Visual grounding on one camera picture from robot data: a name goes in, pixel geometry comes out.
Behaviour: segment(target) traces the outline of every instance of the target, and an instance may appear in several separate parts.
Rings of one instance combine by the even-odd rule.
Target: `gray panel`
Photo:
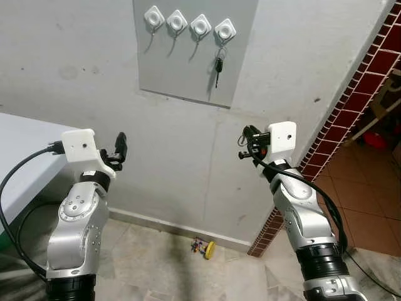
[[[133,0],[140,88],[189,100],[231,106],[257,3],[257,0]],[[179,9],[188,24],[198,15],[205,14],[212,31],[200,41],[195,53],[195,36],[189,25],[174,44],[164,24],[156,31],[150,44],[152,36],[143,14],[152,5],[160,9],[165,19]],[[231,19],[237,35],[226,46],[227,55],[216,89],[214,60],[220,41],[214,33],[214,27],[226,18]]]

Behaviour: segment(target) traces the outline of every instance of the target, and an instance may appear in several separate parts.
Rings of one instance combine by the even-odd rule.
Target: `white wall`
[[[109,149],[124,130],[111,206],[252,241],[273,201],[237,159],[241,129],[296,121],[299,160],[385,5],[259,0],[226,110],[138,89],[130,0],[1,1],[0,111],[91,127]]]

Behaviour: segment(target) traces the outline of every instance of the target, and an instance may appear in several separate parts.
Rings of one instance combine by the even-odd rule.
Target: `floor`
[[[350,246],[401,256],[401,176],[389,150],[343,147],[315,183],[339,207]]]
[[[42,264],[51,226],[44,227],[39,240],[33,230],[44,223],[43,215],[51,216],[38,212],[41,220],[28,221],[28,230],[22,233],[23,247]],[[109,219],[102,234],[96,301],[304,300],[303,277],[283,230],[262,258],[218,246],[214,256],[205,260],[190,251],[191,241]],[[401,292],[401,258],[361,249],[352,253],[371,276]],[[8,280],[1,279],[0,273],[1,300],[45,300],[41,280],[11,256],[12,248],[0,255],[0,272],[17,270],[10,272],[14,275]],[[345,260],[369,300],[401,300],[374,285],[349,258]]]

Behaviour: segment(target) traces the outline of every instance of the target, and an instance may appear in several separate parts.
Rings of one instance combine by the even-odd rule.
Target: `key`
[[[216,62],[214,63],[214,69],[217,72],[216,75],[216,88],[217,88],[217,83],[219,82],[219,74],[223,70],[223,60],[219,57],[216,58]]]

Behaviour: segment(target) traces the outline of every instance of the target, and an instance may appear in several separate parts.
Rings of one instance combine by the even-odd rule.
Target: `small toy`
[[[211,259],[216,243],[214,241],[206,242],[199,237],[195,237],[190,246],[192,252],[199,252],[205,259]]]

